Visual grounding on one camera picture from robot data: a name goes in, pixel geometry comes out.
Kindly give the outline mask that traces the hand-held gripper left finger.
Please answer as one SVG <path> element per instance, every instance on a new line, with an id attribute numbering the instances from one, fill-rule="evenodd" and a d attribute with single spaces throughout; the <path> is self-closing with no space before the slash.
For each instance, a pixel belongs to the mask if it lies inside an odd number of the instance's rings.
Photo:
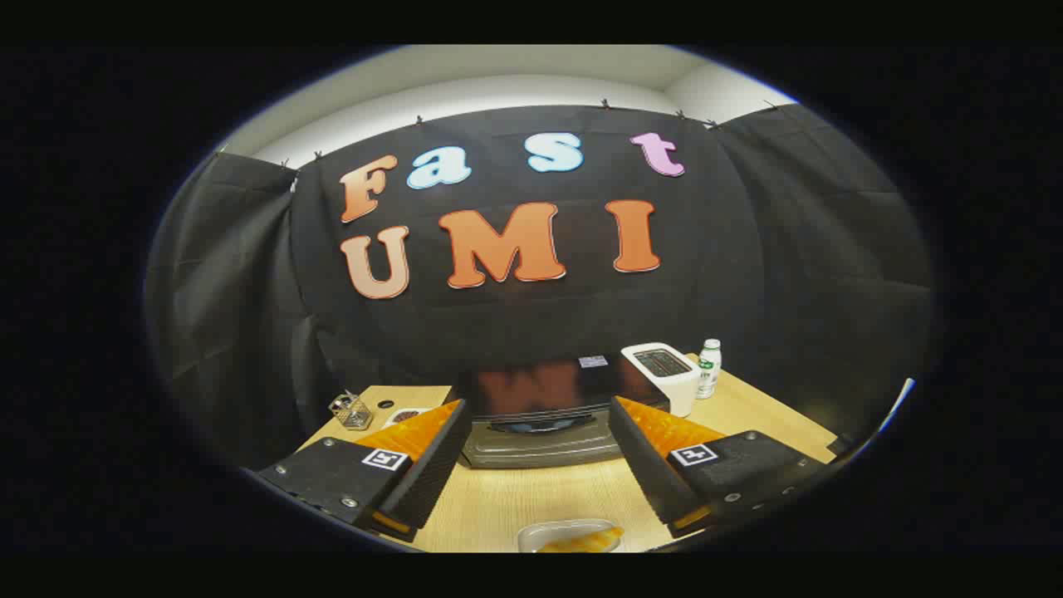
<path id="1" fill-rule="evenodd" d="M 466 401 L 448 401 L 353 442 L 317 440 L 258 476 L 345 525 L 411 542 L 448 485 L 470 431 Z"/>

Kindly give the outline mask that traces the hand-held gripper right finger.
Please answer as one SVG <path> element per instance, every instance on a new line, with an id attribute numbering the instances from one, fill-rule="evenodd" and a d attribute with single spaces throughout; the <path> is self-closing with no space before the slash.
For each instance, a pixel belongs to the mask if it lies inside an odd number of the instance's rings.
<path id="1" fill-rule="evenodd" d="M 618 396 L 609 428 L 674 539 L 766 516 L 823 480 L 838 458 L 836 435 L 764 396 L 695 401 L 686 418 Z"/>

